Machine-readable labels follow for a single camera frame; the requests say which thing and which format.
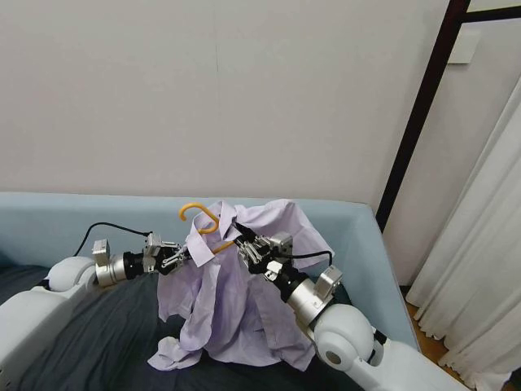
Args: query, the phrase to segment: light purple dress shirt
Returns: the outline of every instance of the light purple dress shirt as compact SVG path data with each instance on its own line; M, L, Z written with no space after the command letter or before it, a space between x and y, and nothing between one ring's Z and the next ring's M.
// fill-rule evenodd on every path
M199 361L205 349L222 362L263 367L283 360L304 371L314 349L296 326L295 315L280 299L277 288L262 275L250 275L236 246L217 255L212 249L240 235L231 226L233 220L261 235L287 232L293 236L294 254L331 251L330 247L290 200L252 208L221 201L209 209L220 218L219 230L199 234L198 229L213 222L204 213L198 214L186 237L193 261L178 272L160 275L160 318L166 321L170 315L180 314L186 321L179 340L171 336L161 340L148 362L160 371L189 367ZM301 269L324 260L314 257L294 263Z

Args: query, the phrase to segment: dark gray bedsheet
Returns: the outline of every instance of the dark gray bedsheet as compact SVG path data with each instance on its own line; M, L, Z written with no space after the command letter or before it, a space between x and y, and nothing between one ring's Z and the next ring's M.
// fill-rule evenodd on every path
M0 272L1 297L29 289L45 275L42 268L4 269ZM4 281L11 281L6 293ZM147 359L156 351L157 341L178 336L183 323L179 317L171 317L167 323L158 319L156 284L157 275L144 275L88 296L55 343L26 372L20 389L361 390L317 358L306 372L283 362L249 367L217 362L207 355L187 369L156 371ZM343 294L340 301L348 300L345 291Z

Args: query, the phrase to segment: white curtain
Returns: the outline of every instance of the white curtain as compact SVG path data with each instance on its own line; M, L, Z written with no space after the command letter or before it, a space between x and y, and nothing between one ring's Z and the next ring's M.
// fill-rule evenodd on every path
M407 295L440 360L500 390L521 367L521 81Z

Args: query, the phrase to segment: black cable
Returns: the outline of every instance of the black cable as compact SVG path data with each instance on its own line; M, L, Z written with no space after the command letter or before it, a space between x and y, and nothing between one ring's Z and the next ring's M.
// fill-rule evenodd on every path
M136 235L141 235L141 236L148 236L152 232L152 231L150 231L150 232L136 231L136 230L127 228L125 226L118 226L117 224L112 224L111 222L96 222L92 226L90 226L89 229L87 230L85 237L81 241L80 247L74 253L73 257L75 257L76 255L78 255L80 253L81 249L85 245L85 242L87 241L87 238L89 237L90 230L92 230L95 226L112 226L114 228L117 228L118 230L127 231L127 232L130 232L131 234L136 234Z
M327 254L329 256L329 266L333 265L333 253L329 250L319 251L317 253L301 254L301 255L284 255L281 257L288 258L288 259L305 259L305 258L313 258L313 257L317 257L319 255L325 255L325 254Z

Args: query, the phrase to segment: blue headboard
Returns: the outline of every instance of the blue headboard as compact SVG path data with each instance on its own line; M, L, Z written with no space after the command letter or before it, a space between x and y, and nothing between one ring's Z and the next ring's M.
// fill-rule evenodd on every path
M113 222L138 231L154 231L164 240L184 242L190 223L177 211L186 203L211 204L214 198L132 197L41 193L0 193L0 262L53 266L74 254L94 222ZM253 206L267 199L225 198ZM335 265L352 303L380 331L417 348L405 304L371 209L343 201L296 200L311 223L335 250ZM90 255L95 239L109 238L111 251L140 251L143 238L97 226L81 255ZM310 271L317 274L325 266Z

